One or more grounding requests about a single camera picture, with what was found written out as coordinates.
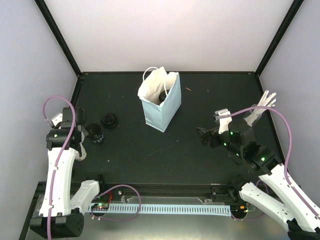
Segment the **black coffee cup lid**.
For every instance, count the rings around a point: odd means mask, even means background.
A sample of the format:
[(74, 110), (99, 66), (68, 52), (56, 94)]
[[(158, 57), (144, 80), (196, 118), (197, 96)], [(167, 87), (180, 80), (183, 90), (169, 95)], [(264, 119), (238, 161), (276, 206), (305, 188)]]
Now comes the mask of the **black coffee cup lid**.
[(115, 128), (118, 124), (118, 118), (114, 113), (106, 113), (101, 117), (101, 124), (107, 129)]

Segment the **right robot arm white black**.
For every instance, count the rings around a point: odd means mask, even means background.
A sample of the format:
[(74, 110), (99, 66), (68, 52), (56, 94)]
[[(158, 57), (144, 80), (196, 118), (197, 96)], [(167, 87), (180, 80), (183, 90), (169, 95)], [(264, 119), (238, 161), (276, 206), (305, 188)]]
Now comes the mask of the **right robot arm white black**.
[(254, 205), (282, 226), (291, 240), (320, 238), (320, 218), (310, 210), (316, 210), (316, 205), (290, 179), (278, 157), (257, 144), (253, 128), (244, 119), (232, 120), (224, 131), (219, 126), (196, 130), (204, 146), (223, 146), (230, 158), (246, 170), (246, 175), (230, 183), (230, 200), (242, 199)]

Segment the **light blue paper bag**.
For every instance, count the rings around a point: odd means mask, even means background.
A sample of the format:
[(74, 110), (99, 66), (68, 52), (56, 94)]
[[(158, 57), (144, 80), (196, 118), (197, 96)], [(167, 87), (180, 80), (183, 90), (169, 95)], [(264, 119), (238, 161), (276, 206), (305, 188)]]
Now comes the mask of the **light blue paper bag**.
[(141, 100), (148, 126), (164, 133), (182, 103), (181, 81), (178, 72), (148, 67), (142, 75), (137, 96)]

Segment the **black paper coffee cup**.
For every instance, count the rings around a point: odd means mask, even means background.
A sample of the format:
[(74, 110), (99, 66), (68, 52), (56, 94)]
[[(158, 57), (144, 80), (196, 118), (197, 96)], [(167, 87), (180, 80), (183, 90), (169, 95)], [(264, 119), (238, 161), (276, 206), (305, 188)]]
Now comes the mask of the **black paper coffee cup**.
[(162, 103), (166, 100), (166, 97), (168, 96), (169, 92), (170, 92), (169, 89), (165, 89), (159, 94), (158, 100), (160, 103)]
[(103, 142), (104, 134), (99, 124), (91, 123), (85, 127), (85, 130), (88, 133), (87, 138), (94, 144), (101, 144)]

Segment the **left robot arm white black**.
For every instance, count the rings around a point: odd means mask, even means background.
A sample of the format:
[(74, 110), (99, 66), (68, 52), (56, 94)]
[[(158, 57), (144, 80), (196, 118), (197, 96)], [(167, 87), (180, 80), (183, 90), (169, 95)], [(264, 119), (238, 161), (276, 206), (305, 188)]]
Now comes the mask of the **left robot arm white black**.
[(75, 195), (71, 195), (72, 168), (75, 161), (86, 158), (83, 141), (87, 135), (83, 125), (86, 114), (82, 108), (70, 107), (52, 118), (53, 128), (46, 136), (48, 174), (45, 194), (38, 216), (29, 227), (41, 237), (52, 240), (79, 237), (84, 228), (84, 215), (95, 198), (103, 199), (106, 185), (97, 180), (85, 180)]

